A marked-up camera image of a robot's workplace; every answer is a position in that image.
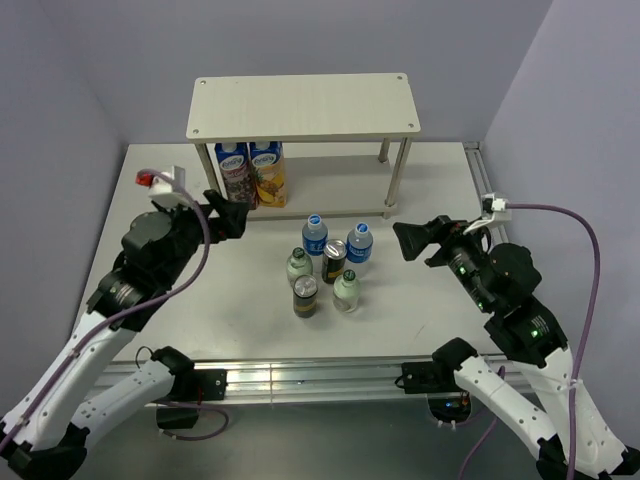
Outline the blue water bottle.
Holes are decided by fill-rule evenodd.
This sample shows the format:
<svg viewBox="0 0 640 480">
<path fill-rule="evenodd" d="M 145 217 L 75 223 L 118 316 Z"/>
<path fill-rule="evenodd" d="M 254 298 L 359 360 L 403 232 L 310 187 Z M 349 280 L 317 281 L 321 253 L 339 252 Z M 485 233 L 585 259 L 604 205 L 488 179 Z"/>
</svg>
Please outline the blue water bottle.
<svg viewBox="0 0 640 480">
<path fill-rule="evenodd" d="M 302 244 L 305 252 L 310 256 L 315 274 L 322 269 L 324 247 L 328 240 L 328 228 L 318 214 L 308 217 L 302 228 Z"/>
<path fill-rule="evenodd" d="M 373 248 L 373 235 L 369 225 L 358 223 L 347 235 L 346 258 L 354 264 L 364 264 L 369 261 Z"/>
</svg>

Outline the green-cap glass bottle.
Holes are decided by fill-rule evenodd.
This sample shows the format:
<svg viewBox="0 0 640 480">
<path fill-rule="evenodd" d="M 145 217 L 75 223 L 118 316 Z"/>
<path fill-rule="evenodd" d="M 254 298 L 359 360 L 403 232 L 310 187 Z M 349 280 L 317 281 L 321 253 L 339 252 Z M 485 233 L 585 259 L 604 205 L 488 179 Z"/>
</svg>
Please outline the green-cap glass bottle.
<svg viewBox="0 0 640 480">
<path fill-rule="evenodd" d="M 333 305 L 343 312 L 352 312 L 357 308 L 360 297 L 360 281 L 352 269 L 346 269 L 333 284 Z"/>
<path fill-rule="evenodd" d="M 302 248 L 296 247 L 286 261 L 286 275 L 291 287 L 304 275 L 313 274 L 313 262 L 310 255 Z"/>
</svg>

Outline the black yellow can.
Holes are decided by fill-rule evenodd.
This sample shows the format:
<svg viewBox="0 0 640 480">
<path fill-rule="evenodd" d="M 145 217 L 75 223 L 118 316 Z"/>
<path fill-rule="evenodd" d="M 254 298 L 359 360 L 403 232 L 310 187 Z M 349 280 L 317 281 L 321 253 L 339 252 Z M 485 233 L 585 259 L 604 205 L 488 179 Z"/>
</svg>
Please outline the black yellow can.
<svg viewBox="0 0 640 480">
<path fill-rule="evenodd" d="M 346 262 L 346 245 L 340 239 L 328 240 L 323 250 L 321 276 L 327 284 L 333 284 L 343 273 Z"/>
<path fill-rule="evenodd" d="M 293 283 L 293 311 L 299 318 L 312 317 L 317 309 L 318 284 L 313 275 L 299 276 Z"/>
</svg>

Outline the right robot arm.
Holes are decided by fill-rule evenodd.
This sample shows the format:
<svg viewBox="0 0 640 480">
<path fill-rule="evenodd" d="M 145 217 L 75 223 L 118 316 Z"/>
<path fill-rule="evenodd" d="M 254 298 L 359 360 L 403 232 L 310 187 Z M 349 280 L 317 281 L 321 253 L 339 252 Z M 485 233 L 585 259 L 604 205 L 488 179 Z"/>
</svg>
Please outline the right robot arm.
<svg viewBox="0 0 640 480">
<path fill-rule="evenodd" d="M 454 338 L 426 362 L 402 365 L 396 384 L 407 394 L 466 391 L 480 400 L 527 446 L 544 479 L 610 479 L 639 470 L 639 452 L 603 420 L 585 387 L 556 317 L 534 296 L 542 277 L 530 251 L 513 243 L 485 249 L 487 229 L 438 216 L 423 225 L 393 226 L 405 260 L 429 245 L 430 268 L 447 267 L 478 309 L 498 349 L 522 373 L 539 402 L 532 404 L 465 340 Z"/>
</svg>

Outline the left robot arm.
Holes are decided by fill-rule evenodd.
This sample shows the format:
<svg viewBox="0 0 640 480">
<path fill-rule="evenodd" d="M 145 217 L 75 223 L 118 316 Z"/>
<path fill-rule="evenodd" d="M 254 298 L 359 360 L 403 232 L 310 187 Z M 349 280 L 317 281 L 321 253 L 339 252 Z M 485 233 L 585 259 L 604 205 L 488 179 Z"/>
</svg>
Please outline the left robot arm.
<svg viewBox="0 0 640 480">
<path fill-rule="evenodd" d="M 36 386 L 1 419 L 1 456 L 22 479 L 69 479 L 111 429 L 150 402 L 195 399 L 193 361 L 173 347 L 88 395 L 112 359 L 167 300 L 202 245 L 240 238 L 249 207 L 213 190 L 205 203 L 173 201 L 138 215 L 113 268 L 90 296 L 71 338 Z"/>
</svg>

